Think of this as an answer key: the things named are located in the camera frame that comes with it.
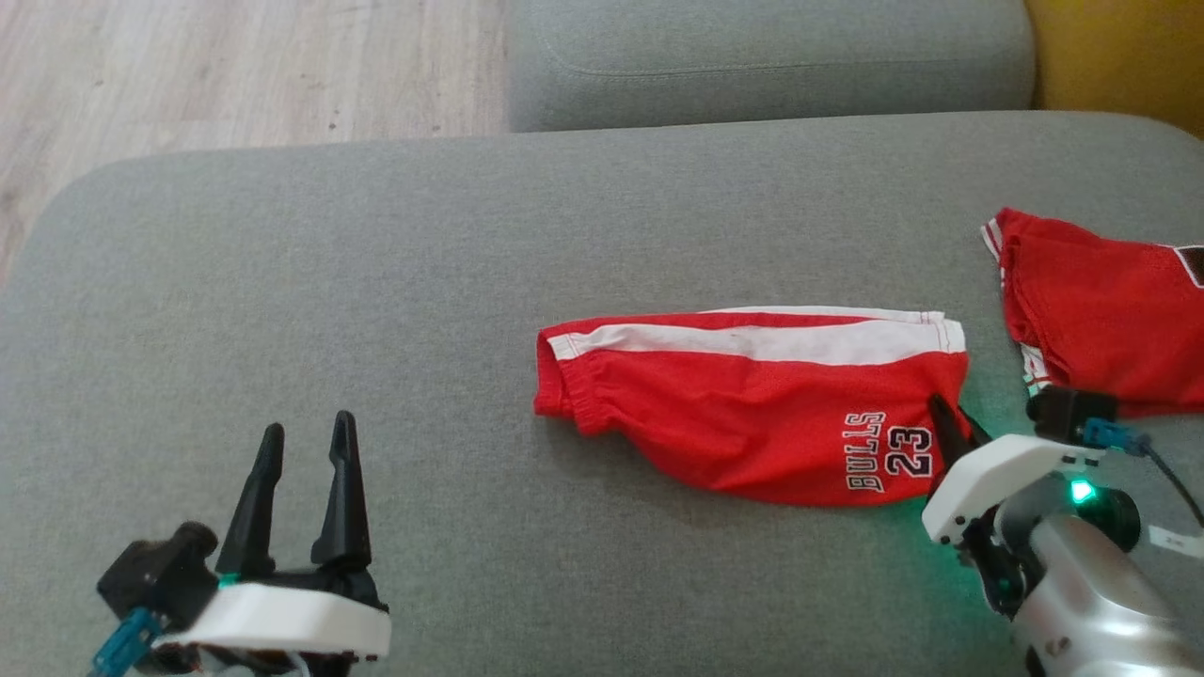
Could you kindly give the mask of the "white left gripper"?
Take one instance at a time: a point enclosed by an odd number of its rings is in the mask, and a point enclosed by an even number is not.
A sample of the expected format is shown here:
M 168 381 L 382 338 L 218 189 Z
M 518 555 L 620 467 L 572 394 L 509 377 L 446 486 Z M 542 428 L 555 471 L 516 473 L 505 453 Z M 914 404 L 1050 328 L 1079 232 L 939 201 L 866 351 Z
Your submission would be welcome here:
M 150 602 L 165 622 L 150 644 L 150 675 L 347 676 L 388 657 L 393 622 L 366 569 L 372 541 L 356 417 L 340 410 L 334 420 L 334 477 L 309 548 L 319 567 L 275 573 L 270 544 L 284 449 L 283 425 L 267 425 L 216 561 L 223 577 L 259 578 L 222 582 L 203 564 L 150 575 Z

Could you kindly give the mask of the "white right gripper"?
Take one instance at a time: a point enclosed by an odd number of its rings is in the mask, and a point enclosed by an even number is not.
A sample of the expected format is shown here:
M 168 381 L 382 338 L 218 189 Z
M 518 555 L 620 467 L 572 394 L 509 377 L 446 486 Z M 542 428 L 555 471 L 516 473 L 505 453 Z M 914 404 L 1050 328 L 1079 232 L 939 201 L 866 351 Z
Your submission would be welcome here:
M 1014 617 L 1041 578 L 1035 528 L 1074 514 L 1072 482 L 1088 481 L 1105 451 L 1028 434 L 990 441 L 979 420 L 942 394 L 929 395 L 927 407 L 945 475 L 929 490 L 922 526 L 976 570 L 990 610 Z

